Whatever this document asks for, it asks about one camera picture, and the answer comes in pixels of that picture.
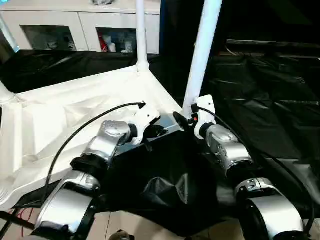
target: glass cabinet door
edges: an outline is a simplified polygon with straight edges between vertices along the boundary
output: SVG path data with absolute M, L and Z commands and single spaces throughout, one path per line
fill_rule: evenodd
M 22 50 L 88 50 L 77 12 L 2 11 L 1 16 Z
M 128 28 L 96 28 L 102 52 L 133 53 L 137 48 L 135 29 Z
M 77 50 L 68 26 L 21 25 L 21 28 L 34 50 Z
M 137 47 L 134 13 L 79 12 L 89 51 L 130 53 Z M 148 54 L 158 54 L 160 15 L 146 14 L 146 46 Z

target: tiled floor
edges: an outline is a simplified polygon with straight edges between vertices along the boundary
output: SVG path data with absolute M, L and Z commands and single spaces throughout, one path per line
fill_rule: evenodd
M 39 209 L 35 209 L 31 215 L 30 222 L 35 223 Z M 23 213 L 23 218 L 28 219 L 30 209 Z M 5 224 L 0 220 L 0 228 Z M 130 235 L 134 235 L 136 240 L 183 240 L 174 233 L 163 227 L 137 215 L 119 212 L 104 212 L 95 215 L 95 221 L 91 228 L 88 240 L 108 240 L 109 237 L 118 230 L 124 230 Z M 24 235 L 31 231 L 24 229 Z M 13 224 L 8 230 L 3 240 L 21 239 L 21 227 Z M 320 240 L 320 221 L 314 223 L 311 231 L 312 240 Z M 192 240 L 244 240 L 242 229 L 237 220 L 231 220 L 217 224 L 192 237 Z

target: white cabinet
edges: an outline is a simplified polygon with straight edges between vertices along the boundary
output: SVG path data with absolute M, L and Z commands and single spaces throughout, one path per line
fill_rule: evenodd
M 112 41 L 116 42 L 117 45 L 119 41 L 122 41 L 117 37 L 117 34 L 121 35 L 121 32 L 126 34 L 124 39 L 133 34 L 134 41 L 136 41 L 135 14 L 80 12 L 79 16 L 89 51 L 101 52 L 98 33 L 114 35 Z M 160 18 L 158 15 L 146 14 L 145 23 L 147 52 L 158 54 Z
M 3 11 L 1 16 L 20 49 L 55 49 L 64 42 L 58 50 L 88 50 L 77 12 Z
M 147 53 L 158 54 L 161 0 L 144 2 Z M 101 52 L 101 41 L 111 39 L 116 51 L 123 52 L 136 46 L 135 3 L 115 0 L 95 6 L 90 0 L 10 0 L 0 6 L 0 14 L 22 50 Z

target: red wire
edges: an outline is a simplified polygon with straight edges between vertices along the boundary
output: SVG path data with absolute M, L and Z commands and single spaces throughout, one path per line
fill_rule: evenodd
M 24 219 L 24 218 L 23 218 L 23 214 L 24 214 L 25 210 L 27 210 L 27 208 L 24 208 L 24 209 L 17 215 L 17 217 L 18 217 L 18 218 L 21 218 L 21 219 L 23 220 L 23 219 Z M 30 211 L 30 214 L 29 214 L 29 217 L 28 217 L 28 220 L 27 220 L 28 222 L 30 221 L 33 212 L 34 212 L 34 208 L 31 208 L 31 211 Z M 22 227 L 21 227 L 21 237 L 23 238 L 24 236 L 25 236 L 24 227 L 22 226 Z

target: black plastic sheet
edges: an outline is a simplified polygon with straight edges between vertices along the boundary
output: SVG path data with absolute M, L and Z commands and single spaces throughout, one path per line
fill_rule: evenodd
M 97 52 L 20 51 L 0 70 L 0 79 L 19 93 L 135 63 L 132 56 Z M 150 69 L 182 104 L 191 59 L 152 56 Z M 254 148 L 283 161 L 320 203 L 320 62 L 274 57 L 215 57 L 209 61 L 202 95 Z M 190 236 L 236 217 L 233 189 L 214 158 L 191 135 L 176 132 L 118 156 L 106 174 L 101 211 L 124 210 L 168 230 Z M 272 160 L 258 162 L 261 174 L 307 218 L 310 208 L 297 183 Z M 36 206 L 40 190 L 17 207 Z

